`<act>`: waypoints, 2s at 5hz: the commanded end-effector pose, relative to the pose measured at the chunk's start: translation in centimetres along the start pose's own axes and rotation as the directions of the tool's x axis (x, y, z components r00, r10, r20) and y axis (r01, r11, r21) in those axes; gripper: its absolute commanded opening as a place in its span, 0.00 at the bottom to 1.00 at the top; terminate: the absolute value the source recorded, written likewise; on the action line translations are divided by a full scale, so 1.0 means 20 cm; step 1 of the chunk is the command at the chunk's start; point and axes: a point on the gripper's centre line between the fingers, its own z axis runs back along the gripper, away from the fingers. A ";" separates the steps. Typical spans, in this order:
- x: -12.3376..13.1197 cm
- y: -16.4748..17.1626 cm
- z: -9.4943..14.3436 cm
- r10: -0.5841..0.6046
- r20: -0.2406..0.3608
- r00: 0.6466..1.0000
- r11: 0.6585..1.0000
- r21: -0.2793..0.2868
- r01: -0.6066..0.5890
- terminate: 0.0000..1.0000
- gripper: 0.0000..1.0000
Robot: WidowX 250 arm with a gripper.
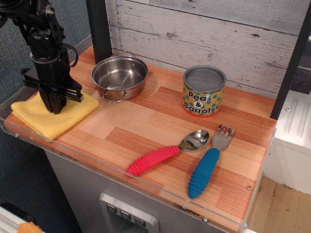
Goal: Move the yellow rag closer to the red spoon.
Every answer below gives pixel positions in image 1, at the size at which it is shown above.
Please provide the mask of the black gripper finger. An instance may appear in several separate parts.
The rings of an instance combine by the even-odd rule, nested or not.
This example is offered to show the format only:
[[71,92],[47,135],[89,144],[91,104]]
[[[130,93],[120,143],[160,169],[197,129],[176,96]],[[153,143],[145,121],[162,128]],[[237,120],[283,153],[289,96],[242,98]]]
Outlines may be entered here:
[[52,93],[52,111],[54,114],[59,114],[66,104],[67,100],[63,94]]
[[51,95],[50,92],[39,89],[39,94],[47,110],[53,113],[53,108],[52,108],[52,104],[50,100],[50,95]]

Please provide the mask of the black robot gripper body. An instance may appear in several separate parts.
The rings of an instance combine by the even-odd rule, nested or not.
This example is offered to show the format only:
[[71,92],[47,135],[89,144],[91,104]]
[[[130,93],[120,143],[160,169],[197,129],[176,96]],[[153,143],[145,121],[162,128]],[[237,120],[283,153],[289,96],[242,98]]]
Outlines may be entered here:
[[65,98],[77,102],[83,100],[82,86],[70,76],[70,66],[67,60],[59,56],[54,59],[39,59],[31,56],[35,67],[23,68],[24,84],[35,89],[63,94]]

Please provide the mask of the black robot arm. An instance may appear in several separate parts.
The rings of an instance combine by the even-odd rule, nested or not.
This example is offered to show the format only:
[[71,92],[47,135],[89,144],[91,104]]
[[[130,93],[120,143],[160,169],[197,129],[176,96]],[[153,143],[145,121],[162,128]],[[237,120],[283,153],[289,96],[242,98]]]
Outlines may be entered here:
[[76,51],[65,44],[64,28],[55,16],[55,9],[47,0],[2,0],[0,2],[0,24],[8,19],[19,27],[29,46],[33,68],[24,68],[26,86],[38,89],[40,97],[51,113],[58,114],[67,100],[81,102],[82,86],[70,76],[76,66],[76,58],[69,62],[68,50]]

